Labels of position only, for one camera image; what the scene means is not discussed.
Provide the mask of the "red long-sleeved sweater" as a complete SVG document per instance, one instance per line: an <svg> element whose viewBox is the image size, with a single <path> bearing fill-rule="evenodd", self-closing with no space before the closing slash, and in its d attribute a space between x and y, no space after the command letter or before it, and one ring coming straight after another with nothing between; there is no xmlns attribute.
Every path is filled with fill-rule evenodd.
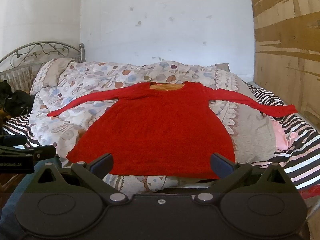
<svg viewBox="0 0 320 240"><path fill-rule="evenodd" d="M294 105L262 105L241 93L185 82L175 90L156 90L154 83L90 93L65 106L114 100L84 133L67 159L91 162L113 157L112 174L215 179L210 157L218 153L235 161L231 137L210 109L213 100L247 105L279 118L296 113Z"/></svg>

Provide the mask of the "patterned white duvet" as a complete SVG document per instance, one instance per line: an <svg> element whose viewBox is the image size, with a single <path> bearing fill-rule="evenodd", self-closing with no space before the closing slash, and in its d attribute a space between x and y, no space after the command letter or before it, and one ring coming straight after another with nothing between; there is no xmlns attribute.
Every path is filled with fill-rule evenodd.
<svg viewBox="0 0 320 240"><path fill-rule="evenodd" d="M267 161L274 110L236 75L163 61L146 66L48 62L31 89L30 125L63 166L110 153L104 181L124 194L215 179L210 156Z"/></svg>

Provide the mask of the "pink cloth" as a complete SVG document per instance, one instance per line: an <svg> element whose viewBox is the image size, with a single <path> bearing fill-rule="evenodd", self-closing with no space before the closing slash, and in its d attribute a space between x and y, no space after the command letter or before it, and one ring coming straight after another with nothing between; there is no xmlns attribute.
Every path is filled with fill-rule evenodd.
<svg viewBox="0 0 320 240"><path fill-rule="evenodd" d="M273 118L271 119L271 124L276 137L276 149L283 151L288 150L298 138L298 134L296 132L290 132L286 135L280 123Z"/></svg>

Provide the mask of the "striped bed sheet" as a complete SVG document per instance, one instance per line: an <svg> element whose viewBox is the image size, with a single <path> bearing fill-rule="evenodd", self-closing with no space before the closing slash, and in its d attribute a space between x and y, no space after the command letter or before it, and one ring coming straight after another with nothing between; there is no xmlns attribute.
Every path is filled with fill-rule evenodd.
<svg viewBox="0 0 320 240"><path fill-rule="evenodd" d="M270 163L281 165L298 190L319 185L319 132L298 114L277 118L287 138L297 137L289 143L288 150L276 150L274 157L265 162L255 162L259 168Z"/></svg>

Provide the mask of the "grey pillow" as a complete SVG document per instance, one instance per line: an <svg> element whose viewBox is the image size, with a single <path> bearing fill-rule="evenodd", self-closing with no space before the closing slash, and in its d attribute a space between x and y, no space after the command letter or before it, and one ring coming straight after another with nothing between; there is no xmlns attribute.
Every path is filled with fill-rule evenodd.
<svg viewBox="0 0 320 240"><path fill-rule="evenodd" d="M66 70L70 63L74 62L75 60L70 57L62 57L45 63L39 69L33 81L30 95L37 94L42 88L57 86L61 73Z"/></svg>

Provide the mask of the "metal bed headboard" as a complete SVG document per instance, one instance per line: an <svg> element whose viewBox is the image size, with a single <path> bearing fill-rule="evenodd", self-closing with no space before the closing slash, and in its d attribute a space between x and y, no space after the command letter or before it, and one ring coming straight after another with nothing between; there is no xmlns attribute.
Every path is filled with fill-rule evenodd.
<svg viewBox="0 0 320 240"><path fill-rule="evenodd" d="M1 58L1 81L6 80L12 90L29 92L40 68L49 60L62 57L84 62L85 45L36 41L20 46Z"/></svg>

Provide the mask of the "wooden wardrobe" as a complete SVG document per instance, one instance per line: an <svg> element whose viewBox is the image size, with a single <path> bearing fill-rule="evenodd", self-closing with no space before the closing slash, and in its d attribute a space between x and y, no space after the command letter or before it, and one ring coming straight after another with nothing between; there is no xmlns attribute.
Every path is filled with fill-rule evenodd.
<svg viewBox="0 0 320 240"><path fill-rule="evenodd" d="M254 82L319 128L319 0L252 0Z"/></svg>

